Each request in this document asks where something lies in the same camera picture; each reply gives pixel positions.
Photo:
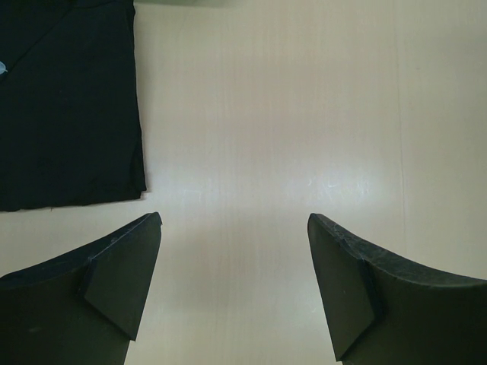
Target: black rubber flap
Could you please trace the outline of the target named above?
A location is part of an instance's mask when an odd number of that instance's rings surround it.
[[[379,300],[367,262],[330,236],[317,216],[310,217],[308,235],[335,358],[341,361],[380,318]]]
[[[137,337],[161,241],[151,214],[93,258],[80,294],[131,340]]]

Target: black garment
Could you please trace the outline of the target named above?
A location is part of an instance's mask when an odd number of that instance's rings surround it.
[[[0,211],[145,191],[132,0],[1,0]]]

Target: black fabric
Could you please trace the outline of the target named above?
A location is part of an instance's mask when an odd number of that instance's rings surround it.
[[[1,0],[0,211],[146,190],[131,0]]]
[[[311,221],[308,232],[335,358],[341,361],[356,341],[381,320],[383,309],[367,262],[346,241],[334,240],[316,221]]]

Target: black plastic piece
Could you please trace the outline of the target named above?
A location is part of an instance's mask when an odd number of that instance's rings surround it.
[[[412,262],[320,214],[308,235],[337,361],[487,364],[487,281]]]
[[[1,365],[122,365],[161,242],[146,214],[104,238],[0,278]]]

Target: black object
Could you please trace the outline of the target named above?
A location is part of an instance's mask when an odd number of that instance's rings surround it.
[[[134,15],[132,0],[0,1],[0,211],[146,190]]]
[[[404,259],[320,214],[308,235],[337,361],[487,364],[487,281]]]
[[[146,214],[104,238],[0,278],[1,365],[122,365],[161,241]]]

